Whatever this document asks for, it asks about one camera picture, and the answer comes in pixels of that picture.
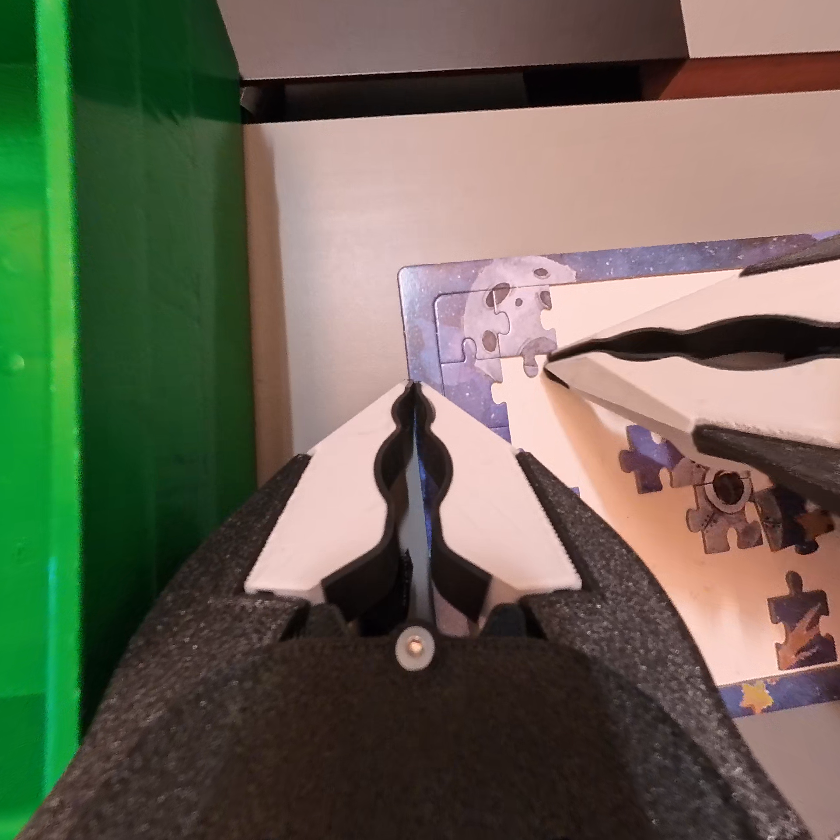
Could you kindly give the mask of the moon crater puzzle piece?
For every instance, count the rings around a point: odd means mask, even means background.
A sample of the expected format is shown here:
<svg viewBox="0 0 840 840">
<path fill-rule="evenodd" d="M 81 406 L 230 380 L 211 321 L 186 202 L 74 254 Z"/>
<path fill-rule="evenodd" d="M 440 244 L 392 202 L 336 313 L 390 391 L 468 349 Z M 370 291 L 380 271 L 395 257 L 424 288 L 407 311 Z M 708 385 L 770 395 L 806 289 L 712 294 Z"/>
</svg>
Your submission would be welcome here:
<svg viewBox="0 0 840 840">
<path fill-rule="evenodd" d="M 542 312 L 552 308 L 550 287 L 516 287 L 502 281 L 487 293 L 486 303 L 508 319 L 508 331 L 498 335 L 499 356 L 519 356 L 527 377 L 539 375 L 537 357 L 557 349 L 555 330 L 544 328 L 541 321 Z"/>
</svg>

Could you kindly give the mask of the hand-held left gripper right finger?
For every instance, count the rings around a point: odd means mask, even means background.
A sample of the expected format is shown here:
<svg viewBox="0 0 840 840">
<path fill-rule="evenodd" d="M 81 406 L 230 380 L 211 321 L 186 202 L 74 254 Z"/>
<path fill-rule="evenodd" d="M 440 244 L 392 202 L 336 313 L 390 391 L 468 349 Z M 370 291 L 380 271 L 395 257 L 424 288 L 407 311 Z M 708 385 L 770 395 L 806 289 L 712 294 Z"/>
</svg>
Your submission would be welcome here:
<svg viewBox="0 0 840 840">
<path fill-rule="evenodd" d="M 418 386 L 435 591 L 470 621 L 525 595 L 580 590 L 581 577 L 514 448 L 426 384 Z"/>
</svg>

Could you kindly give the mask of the blue space puzzle frame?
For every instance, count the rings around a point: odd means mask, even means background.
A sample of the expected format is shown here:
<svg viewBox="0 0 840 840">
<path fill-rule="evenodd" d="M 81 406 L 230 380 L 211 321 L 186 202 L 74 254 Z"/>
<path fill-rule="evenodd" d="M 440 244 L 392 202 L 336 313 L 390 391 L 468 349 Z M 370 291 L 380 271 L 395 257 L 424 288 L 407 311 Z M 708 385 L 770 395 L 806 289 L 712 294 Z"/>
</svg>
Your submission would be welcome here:
<svg viewBox="0 0 840 840">
<path fill-rule="evenodd" d="M 557 346 L 603 329 L 714 281 L 720 271 L 785 256 L 837 235 L 701 241 L 678 245 L 580 251 L 498 258 L 512 286 L 548 286 L 552 308 L 542 312 Z M 434 304 L 444 294 L 467 291 L 492 260 L 409 266 L 398 273 L 409 375 L 444 394 Z M 537 357 L 540 368 L 546 355 Z M 838 700 L 838 523 L 817 537 L 818 551 L 793 547 L 771 551 L 763 543 L 739 549 L 735 531 L 730 550 L 706 553 L 700 534 L 686 525 L 686 508 L 676 499 L 669 473 L 663 489 L 639 495 L 634 475 L 623 472 L 618 453 L 628 448 L 629 424 L 599 406 L 573 401 L 541 370 L 530 378 L 522 358 L 500 358 L 502 381 L 492 386 L 507 405 L 510 440 L 541 461 L 604 517 L 645 560 L 681 613 L 707 661 L 734 718 L 787 711 Z M 748 519 L 760 522 L 752 500 Z M 772 624 L 771 597 L 787 595 L 785 575 L 797 572 L 804 591 L 823 590 L 829 615 L 820 630 L 831 635 L 837 661 L 779 670 L 775 645 L 784 627 Z"/>
</svg>

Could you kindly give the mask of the adjacent grey table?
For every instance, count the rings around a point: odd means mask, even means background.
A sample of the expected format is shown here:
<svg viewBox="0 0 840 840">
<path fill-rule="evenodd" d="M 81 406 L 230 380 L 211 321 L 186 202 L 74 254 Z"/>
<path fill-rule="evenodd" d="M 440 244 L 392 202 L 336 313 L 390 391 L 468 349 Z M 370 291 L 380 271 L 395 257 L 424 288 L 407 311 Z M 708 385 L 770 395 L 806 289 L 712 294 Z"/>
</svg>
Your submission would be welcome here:
<svg viewBox="0 0 840 840">
<path fill-rule="evenodd" d="M 839 86 L 838 2 L 218 5 L 252 123 Z"/>
</svg>

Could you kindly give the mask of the green plastic bin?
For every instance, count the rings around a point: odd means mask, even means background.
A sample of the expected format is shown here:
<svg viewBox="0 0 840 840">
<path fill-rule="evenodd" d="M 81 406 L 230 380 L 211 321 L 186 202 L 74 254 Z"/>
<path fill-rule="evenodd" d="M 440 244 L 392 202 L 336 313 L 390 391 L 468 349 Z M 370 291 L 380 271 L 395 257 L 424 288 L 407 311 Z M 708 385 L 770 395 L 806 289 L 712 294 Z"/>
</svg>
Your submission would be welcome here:
<svg viewBox="0 0 840 840">
<path fill-rule="evenodd" d="M 239 73 L 216 2 L 2 2 L 2 838 L 256 486 Z"/>
</svg>

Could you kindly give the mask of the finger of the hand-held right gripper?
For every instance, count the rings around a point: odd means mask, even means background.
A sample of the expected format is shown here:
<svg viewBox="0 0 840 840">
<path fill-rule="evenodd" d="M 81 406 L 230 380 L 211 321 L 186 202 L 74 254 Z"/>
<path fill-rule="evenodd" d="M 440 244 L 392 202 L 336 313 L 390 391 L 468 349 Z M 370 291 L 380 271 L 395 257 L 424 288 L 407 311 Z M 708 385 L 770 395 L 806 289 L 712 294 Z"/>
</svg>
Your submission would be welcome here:
<svg viewBox="0 0 840 840">
<path fill-rule="evenodd" d="M 589 402 L 674 444 L 689 444 L 702 425 L 833 448 L 839 444 L 836 356 L 747 371 L 676 356 L 637 361 L 583 353 L 547 360 L 544 370 Z"/>
<path fill-rule="evenodd" d="M 712 361 L 740 353 L 808 361 L 838 356 L 838 322 L 837 262 L 743 271 L 562 347 L 548 360 L 602 352 L 625 361 Z"/>
</svg>

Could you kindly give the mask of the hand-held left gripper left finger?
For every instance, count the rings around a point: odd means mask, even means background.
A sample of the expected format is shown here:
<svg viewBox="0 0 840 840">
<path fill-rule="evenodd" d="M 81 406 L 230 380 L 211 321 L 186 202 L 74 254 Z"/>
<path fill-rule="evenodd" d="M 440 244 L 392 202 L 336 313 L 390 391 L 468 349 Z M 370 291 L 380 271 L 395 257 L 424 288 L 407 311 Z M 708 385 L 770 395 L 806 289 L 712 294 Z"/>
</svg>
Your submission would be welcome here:
<svg viewBox="0 0 840 840">
<path fill-rule="evenodd" d="M 245 581 L 311 603 L 378 603 L 400 566 L 415 389 L 402 382 L 324 438 Z"/>
</svg>

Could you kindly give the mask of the grey satellite puzzle piece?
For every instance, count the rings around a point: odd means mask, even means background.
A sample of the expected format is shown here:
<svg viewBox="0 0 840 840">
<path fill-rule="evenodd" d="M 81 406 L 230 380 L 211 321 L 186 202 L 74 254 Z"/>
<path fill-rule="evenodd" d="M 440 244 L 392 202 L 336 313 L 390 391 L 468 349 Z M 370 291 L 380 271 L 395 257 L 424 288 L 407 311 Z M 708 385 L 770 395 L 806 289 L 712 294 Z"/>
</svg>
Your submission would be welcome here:
<svg viewBox="0 0 840 840">
<path fill-rule="evenodd" d="M 719 508 L 721 503 L 711 485 L 720 472 L 717 467 L 700 465 L 683 457 L 670 470 L 670 486 L 675 492 L 675 498 L 690 509 Z"/>
</svg>

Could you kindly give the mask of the plain purple puzzle piece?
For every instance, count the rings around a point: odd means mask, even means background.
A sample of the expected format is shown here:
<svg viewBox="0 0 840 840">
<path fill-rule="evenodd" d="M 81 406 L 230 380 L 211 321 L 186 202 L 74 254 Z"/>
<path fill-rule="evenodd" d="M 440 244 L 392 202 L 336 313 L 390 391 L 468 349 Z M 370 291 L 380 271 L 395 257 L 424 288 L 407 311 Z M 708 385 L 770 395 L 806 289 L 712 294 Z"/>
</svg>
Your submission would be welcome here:
<svg viewBox="0 0 840 840">
<path fill-rule="evenodd" d="M 618 464 L 627 474 L 633 474 L 639 495 L 663 489 L 660 472 L 668 471 L 672 487 L 684 487 L 685 480 L 679 471 L 684 456 L 664 438 L 655 439 L 646 428 L 635 424 L 626 427 L 628 448 L 618 453 Z"/>
</svg>

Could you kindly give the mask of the grey porthole half puzzle piece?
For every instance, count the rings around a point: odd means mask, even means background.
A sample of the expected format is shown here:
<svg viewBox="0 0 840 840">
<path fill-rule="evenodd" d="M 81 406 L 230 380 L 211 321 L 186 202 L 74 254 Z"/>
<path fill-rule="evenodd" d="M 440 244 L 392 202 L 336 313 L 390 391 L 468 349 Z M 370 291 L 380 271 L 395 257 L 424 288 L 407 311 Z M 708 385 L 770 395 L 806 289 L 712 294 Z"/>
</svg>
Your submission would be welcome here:
<svg viewBox="0 0 840 840">
<path fill-rule="evenodd" d="M 696 506 L 686 512 L 689 531 L 700 534 L 706 553 L 730 550 L 728 535 L 735 531 L 741 550 L 763 543 L 759 521 L 748 519 L 747 506 L 753 500 L 753 483 L 748 471 L 708 468 L 694 485 Z"/>
</svg>

